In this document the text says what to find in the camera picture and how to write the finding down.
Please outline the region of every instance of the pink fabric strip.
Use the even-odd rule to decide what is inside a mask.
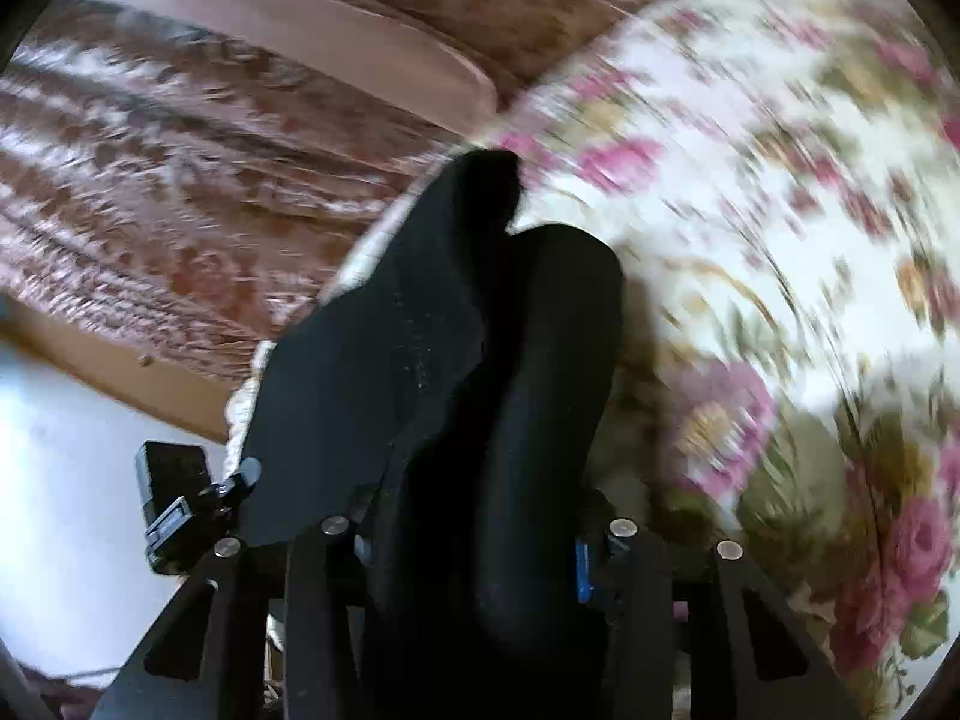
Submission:
[[[409,25],[335,0],[96,0],[239,38],[469,136],[496,114],[493,81]]]

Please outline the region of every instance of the triangular cutout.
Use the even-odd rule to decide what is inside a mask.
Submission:
[[[760,594],[743,590],[743,608],[747,613],[750,644],[754,647],[757,678],[762,682],[775,682],[805,675],[810,664],[803,650],[790,637],[784,623],[763,603]]]
[[[203,663],[203,642],[213,607],[214,584],[197,590],[143,661],[148,674],[174,680],[197,680]]]

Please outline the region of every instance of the round metal bolt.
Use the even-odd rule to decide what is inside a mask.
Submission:
[[[736,541],[721,541],[717,544],[717,555],[724,560],[740,560],[743,557],[743,547]]]
[[[234,557],[239,554],[241,547],[243,544],[240,543],[239,538],[227,536],[213,545],[213,554],[217,557]]]
[[[347,531],[349,527],[349,519],[342,517],[341,514],[334,514],[333,517],[328,517],[320,523],[320,529],[328,536],[339,536],[340,533]]]
[[[639,529],[637,524],[627,517],[618,517],[610,523],[610,532],[617,538],[632,538]]]

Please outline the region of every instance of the brown wooden surface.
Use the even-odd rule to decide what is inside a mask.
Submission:
[[[143,365],[142,355],[56,322],[4,298],[0,335],[95,389],[206,439],[225,442],[226,384],[168,362]]]

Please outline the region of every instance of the white wall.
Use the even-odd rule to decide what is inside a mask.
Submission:
[[[123,664],[176,589],[143,557],[133,455],[196,443],[0,341],[0,638],[48,674]]]

